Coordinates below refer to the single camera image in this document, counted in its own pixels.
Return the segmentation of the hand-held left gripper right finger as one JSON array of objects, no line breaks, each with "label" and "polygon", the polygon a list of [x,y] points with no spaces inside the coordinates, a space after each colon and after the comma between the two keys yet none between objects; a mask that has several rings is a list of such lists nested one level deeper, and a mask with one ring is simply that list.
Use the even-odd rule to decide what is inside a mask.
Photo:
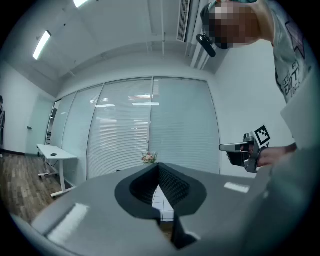
[{"label": "hand-held left gripper right finger", "polygon": [[227,220],[244,202],[255,179],[193,170],[159,163],[158,184],[173,209],[171,242],[161,245],[159,256],[199,242]]}]

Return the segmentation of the person's right forearm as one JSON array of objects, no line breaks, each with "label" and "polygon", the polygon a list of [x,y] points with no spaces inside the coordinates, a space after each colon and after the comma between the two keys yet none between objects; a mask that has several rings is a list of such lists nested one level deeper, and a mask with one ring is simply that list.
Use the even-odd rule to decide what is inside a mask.
[{"label": "person's right forearm", "polygon": [[280,158],[287,154],[294,153],[297,149],[296,143],[281,146],[281,147],[268,147],[262,150],[259,154],[257,167],[264,167],[268,165],[273,165]]}]

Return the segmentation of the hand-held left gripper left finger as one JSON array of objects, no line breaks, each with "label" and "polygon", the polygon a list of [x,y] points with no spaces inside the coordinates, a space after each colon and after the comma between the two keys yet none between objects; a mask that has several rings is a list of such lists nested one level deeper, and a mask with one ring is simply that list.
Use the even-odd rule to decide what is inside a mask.
[{"label": "hand-held left gripper left finger", "polygon": [[153,194],[145,192],[156,187],[147,180],[130,190],[132,181],[156,169],[146,164],[92,178],[63,195],[32,222],[40,245],[56,256],[171,255]]}]

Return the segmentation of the white window blinds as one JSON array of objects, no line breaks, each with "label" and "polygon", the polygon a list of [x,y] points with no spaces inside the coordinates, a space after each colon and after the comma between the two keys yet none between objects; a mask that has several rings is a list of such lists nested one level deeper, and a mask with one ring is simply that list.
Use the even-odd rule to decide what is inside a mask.
[{"label": "white window blinds", "polygon": [[205,81],[147,77],[102,83],[61,99],[51,144],[74,155],[63,163],[73,186],[156,161],[217,174],[216,111]]}]

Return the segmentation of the pastel flower bouquet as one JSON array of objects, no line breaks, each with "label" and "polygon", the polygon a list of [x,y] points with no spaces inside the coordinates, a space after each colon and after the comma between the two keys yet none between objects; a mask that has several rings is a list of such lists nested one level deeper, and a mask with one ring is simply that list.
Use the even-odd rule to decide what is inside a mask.
[{"label": "pastel flower bouquet", "polygon": [[155,151],[142,152],[141,161],[143,164],[154,164],[157,160],[158,153]]}]

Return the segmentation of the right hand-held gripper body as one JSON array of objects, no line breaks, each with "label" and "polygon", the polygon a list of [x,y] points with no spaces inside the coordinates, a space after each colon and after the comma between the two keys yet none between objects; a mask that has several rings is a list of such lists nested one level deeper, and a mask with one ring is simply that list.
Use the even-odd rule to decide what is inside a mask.
[{"label": "right hand-held gripper body", "polygon": [[257,173],[257,164],[260,152],[269,146],[271,137],[265,125],[255,131],[245,133],[241,145],[250,144],[251,153],[241,151],[226,151],[230,163],[234,166],[243,167],[248,173]]}]

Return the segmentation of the white grid mat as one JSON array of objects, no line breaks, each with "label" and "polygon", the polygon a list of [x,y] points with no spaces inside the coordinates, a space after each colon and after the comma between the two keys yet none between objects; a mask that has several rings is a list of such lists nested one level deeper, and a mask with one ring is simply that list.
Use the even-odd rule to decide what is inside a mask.
[{"label": "white grid mat", "polygon": [[152,207],[160,212],[160,220],[162,222],[173,222],[174,221],[174,209],[170,205],[164,192],[158,185],[153,196],[152,196]]}]

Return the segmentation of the grey printed t-shirt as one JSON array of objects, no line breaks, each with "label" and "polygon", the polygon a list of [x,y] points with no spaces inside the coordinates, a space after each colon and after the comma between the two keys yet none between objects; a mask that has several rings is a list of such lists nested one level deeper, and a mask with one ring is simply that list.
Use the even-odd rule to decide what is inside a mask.
[{"label": "grey printed t-shirt", "polygon": [[286,106],[280,112],[298,149],[320,146],[320,65],[303,33],[276,0],[266,0],[274,20],[276,83]]}]

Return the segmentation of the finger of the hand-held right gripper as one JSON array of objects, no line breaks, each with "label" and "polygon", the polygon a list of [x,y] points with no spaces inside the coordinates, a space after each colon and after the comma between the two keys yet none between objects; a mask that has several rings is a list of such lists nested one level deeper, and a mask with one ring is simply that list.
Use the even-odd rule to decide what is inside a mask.
[{"label": "finger of the hand-held right gripper", "polygon": [[219,150],[223,152],[240,152],[241,144],[240,143],[220,144]]}]

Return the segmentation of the white desk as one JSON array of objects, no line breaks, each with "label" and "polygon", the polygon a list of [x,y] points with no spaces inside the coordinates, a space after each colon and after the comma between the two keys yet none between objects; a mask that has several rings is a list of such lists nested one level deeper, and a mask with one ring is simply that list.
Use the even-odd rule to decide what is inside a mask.
[{"label": "white desk", "polygon": [[37,144],[36,145],[39,151],[39,154],[44,157],[44,166],[45,168],[47,167],[47,162],[48,161],[56,161],[59,164],[59,170],[55,172],[48,172],[45,171],[44,173],[39,173],[38,177],[41,179],[42,177],[46,176],[54,176],[54,175],[59,175],[60,179],[60,187],[61,191],[52,193],[50,196],[52,198],[56,198],[59,196],[62,196],[66,194],[67,192],[71,191],[74,189],[74,187],[71,188],[66,188],[66,183],[65,183],[65,177],[64,177],[64,161],[67,160],[77,160],[78,158],[65,150],[57,147],[57,146],[52,146],[52,145],[46,145],[46,144]]}]

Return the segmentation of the ceiling air vent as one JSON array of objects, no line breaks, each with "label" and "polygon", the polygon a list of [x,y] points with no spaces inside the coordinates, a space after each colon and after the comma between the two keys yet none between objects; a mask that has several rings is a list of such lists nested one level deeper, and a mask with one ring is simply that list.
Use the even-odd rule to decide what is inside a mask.
[{"label": "ceiling air vent", "polygon": [[179,0],[176,40],[186,42],[191,0]]}]

